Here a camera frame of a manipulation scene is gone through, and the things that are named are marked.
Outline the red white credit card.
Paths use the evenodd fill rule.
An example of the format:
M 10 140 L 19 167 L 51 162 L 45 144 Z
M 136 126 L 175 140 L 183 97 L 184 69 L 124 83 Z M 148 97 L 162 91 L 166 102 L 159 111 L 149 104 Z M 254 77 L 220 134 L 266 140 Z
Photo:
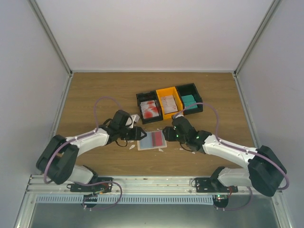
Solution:
M 163 133 L 162 131 L 152 132 L 152 146 L 153 147 L 161 147 L 164 146 Z

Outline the beige card holder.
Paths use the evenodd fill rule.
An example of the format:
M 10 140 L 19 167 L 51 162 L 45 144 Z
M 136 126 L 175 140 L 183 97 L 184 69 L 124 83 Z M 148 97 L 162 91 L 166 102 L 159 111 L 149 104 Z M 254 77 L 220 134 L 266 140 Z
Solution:
M 147 136 L 137 142 L 139 151 L 162 149 L 167 147 L 167 142 L 161 130 L 147 132 Z

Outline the black bin with red cards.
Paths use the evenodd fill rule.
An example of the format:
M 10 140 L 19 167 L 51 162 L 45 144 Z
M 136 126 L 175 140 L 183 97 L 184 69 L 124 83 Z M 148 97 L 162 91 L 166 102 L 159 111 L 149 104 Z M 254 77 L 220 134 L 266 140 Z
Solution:
M 137 104 L 143 124 L 164 120 L 162 108 L 155 90 L 136 94 Z

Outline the yellow bin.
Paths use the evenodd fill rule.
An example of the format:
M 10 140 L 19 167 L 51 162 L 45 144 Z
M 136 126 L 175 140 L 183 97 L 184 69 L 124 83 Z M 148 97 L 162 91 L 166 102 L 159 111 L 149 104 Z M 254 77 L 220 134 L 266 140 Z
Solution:
M 176 87 L 167 87 L 156 90 L 160 101 L 161 112 L 164 120 L 171 119 L 177 112 L 183 109 L 183 104 Z

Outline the black bin with teal cards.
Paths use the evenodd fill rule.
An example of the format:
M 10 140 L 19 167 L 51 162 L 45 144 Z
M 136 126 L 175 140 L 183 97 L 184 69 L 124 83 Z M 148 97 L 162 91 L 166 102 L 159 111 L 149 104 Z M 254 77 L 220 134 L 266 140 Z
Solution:
M 182 101 L 183 108 L 193 105 L 183 112 L 184 115 L 199 113 L 203 111 L 202 105 L 195 104 L 202 103 L 202 98 L 198 93 L 198 90 L 194 83 L 178 85 L 176 86 L 176 90 Z

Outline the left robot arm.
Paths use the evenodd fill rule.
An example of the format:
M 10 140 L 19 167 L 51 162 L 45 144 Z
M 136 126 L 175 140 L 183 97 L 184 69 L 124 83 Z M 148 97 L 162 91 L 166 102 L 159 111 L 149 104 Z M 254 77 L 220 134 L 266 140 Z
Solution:
M 36 163 L 36 168 L 43 173 L 44 183 L 60 185 L 71 181 L 88 192 L 96 190 L 98 180 L 94 171 L 76 165 L 77 158 L 94 148 L 118 144 L 119 139 L 126 142 L 144 139 L 147 133 L 136 126 L 139 118 L 137 114 L 118 110 L 113 118 L 98 124 L 92 131 L 66 138 L 59 134 L 53 136 Z

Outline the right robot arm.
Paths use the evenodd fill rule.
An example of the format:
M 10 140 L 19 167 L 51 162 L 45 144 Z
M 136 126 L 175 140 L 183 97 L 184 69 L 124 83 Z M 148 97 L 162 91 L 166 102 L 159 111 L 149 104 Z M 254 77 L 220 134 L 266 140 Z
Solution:
M 230 186 L 244 186 L 272 197 L 286 179 L 286 168 L 267 146 L 245 147 L 222 140 L 210 132 L 197 131 L 183 116 L 173 119 L 172 125 L 162 133 L 166 141 L 184 144 L 191 152 L 217 156 L 239 166 L 238 169 L 218 168 L 212 174 L 210 186 L 215 192 Z

